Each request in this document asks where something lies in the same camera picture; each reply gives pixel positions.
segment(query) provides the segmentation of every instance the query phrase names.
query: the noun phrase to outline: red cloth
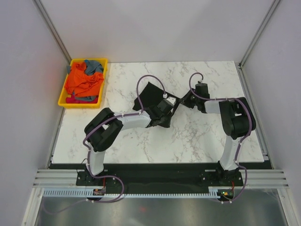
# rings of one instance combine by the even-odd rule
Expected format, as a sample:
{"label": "red cloth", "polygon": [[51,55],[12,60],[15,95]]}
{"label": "red cloth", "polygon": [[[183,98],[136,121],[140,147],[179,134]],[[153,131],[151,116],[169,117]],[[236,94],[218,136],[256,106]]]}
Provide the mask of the red cloth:
{"label": "red cloth", "polygon": [[93,101],[84,101],[84,100],[77,100],[75,99],[74,95],[71,95],[71,97],[66,98],[67,104],[96,104],[98,101],[98,97],[95,98]]}
{"label": "red cloth", "polygon": [[67,77],[65,89],[68,94],[74,93],[76,97],[98,96],[100,86],[103,83],[103,74],[95,72],[93,75],[86,75],[86,63],[73,63],[71,72]]}

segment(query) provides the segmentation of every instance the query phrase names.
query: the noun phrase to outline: white marble tabletop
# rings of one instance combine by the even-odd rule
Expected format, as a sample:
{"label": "white marble tabletop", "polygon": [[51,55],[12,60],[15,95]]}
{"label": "white marble tabletop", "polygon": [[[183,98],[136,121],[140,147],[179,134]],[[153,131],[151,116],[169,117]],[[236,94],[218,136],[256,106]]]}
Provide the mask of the white marble tabletop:
{"label": "white marble tabletop", "polygon": [[[101,108],[65,110],[52,163],[81,163],[88,152],[82,144],[85,126],[104,107],[110,107],[115,112],[131,111],[136,98],[136,83],[142,75],[156,75],[167,92],[181,98],[189,90],[188,80],[194,72],[203,73],[212,98],[244,95],[232,61],[111,64]],[[199,77],[195,76],[193,86],[197,80]],[[155,79],[145,78],[140,83],[139,91],[149,81],[160,87]],[[106,151],[104,162],[217,162],[222,156],[225,140],[220,115],[203,114],[196,107],[189,109],[180,105],[168,129],[157,126],[122,131]],[[245,141],[241,152],[240,161],[263,161],[254,131]]]}

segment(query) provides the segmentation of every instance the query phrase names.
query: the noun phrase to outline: yellow bin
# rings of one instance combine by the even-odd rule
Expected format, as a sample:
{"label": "yellow bin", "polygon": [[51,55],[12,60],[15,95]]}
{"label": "yellow bin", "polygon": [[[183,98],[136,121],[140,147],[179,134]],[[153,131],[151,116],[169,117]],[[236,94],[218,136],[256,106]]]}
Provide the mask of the yellow bin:
{"label": "yellow bin", "polygon": [[[108,59],[106,58],[83,58],[83,59],[73,59],[71,60],[70,66],[73,63],[77,63],[77,62],[83,62],[84,60],[96,60],[98,61],[102,66],[103,66],[103,78],[105,79],[105,74],[107,72],[108,69]],[[103,93],[103,85],[104,85],[104,80],[103,83],[100,87],[99,90],[99,95],[98,95],[98,101],[96,104],[68,104],[66,103],[66,97],[71,97],[71,95],[69,95],[66,91],[65,87],[65,83],[67,80],[68,74],[66,76],[62,91],[61,91],[61,95],[60,98],[58,99],[58,105],[64,107],[64,108],[99,108],[100,107],[100,102],[102,100],[102,93]]]}

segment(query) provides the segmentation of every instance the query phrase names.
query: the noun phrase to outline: gray floor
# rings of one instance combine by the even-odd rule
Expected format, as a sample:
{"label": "gray floor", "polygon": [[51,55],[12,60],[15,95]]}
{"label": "gray floor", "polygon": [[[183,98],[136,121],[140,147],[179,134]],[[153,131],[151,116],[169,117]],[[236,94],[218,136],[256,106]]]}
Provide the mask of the gray floor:
{"label": "gray floor", "polygon": [[[58,211],[78,200],[43,198],[48,211]],[[276,190],[246,190],[236,202],[223,205],[206,199],[125,198],[110,204],[82,202],[53,216],[42,211],[40,219],[41,226],[287,225]]]}

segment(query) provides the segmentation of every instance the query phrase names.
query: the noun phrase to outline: pink cloth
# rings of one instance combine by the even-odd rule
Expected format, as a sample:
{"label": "pink cloth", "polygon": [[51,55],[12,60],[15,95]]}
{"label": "pink cloth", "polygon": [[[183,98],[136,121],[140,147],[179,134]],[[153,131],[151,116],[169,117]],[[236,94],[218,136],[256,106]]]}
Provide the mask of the pink cloth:
{"label": "pink cloth", "polygon": [[73,94],[71,95],[71,97],[66,98],[66,103],[68,104],[96,104],[97,101],[98,97],[96,97],[93,101],[76,100]]}

